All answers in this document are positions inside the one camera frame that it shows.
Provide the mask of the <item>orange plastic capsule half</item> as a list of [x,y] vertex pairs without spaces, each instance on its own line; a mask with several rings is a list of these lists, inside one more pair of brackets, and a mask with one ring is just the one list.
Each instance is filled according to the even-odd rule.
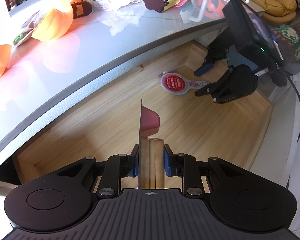
[[73,8],[68,0],[57,0],[32,32],[31,37],[42,42],[62,37],[72,25]]

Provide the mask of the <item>black mouse keychain figure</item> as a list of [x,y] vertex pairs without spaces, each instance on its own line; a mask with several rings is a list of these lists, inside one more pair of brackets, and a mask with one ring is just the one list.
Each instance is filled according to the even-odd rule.
[[92,0],[71,0],[74,19],[88,16],[93,10]]

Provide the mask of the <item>wooden drawer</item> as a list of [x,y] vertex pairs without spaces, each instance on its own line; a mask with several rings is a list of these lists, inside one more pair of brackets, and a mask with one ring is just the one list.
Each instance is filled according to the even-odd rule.
[[157,138],[174,153],[198,160],[219,157],[251,168],[268,128],[273,106],[266,96],[253,94],[225,104],[209,96],[166,92],[160,78],[175,72],[194,79],[206,55],[196,42],[140,64],[75,104],[36,132],[12,156],[22,183],[84,157],[98,161],[129,154],[139,141],[140,108],[160,116]]

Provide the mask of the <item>white cabinet with drawers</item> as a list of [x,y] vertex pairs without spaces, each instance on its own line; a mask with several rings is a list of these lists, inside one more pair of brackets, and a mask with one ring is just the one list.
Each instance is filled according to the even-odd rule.
[[[59,39],[29,39],[0,78],[0,180],[20,184],[12,156],[35,133],[134,67],[226,25],[204,14],[207,0],[158,13],[143,3],[94,11]],[[248,170],[300,194],[300,73],[275,87],[262,75],[256,91],[271,102],[270,122]]]

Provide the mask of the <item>clear candy wrapper bag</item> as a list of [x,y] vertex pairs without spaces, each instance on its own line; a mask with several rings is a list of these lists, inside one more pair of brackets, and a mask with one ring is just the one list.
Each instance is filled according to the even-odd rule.
[[11,56],[16,52],[17,48],[21,44],[31,38],[32,33],[37,28],[42,18],[43,14],[40,11],[37,11],[23,23],[18,35],[13,40]]

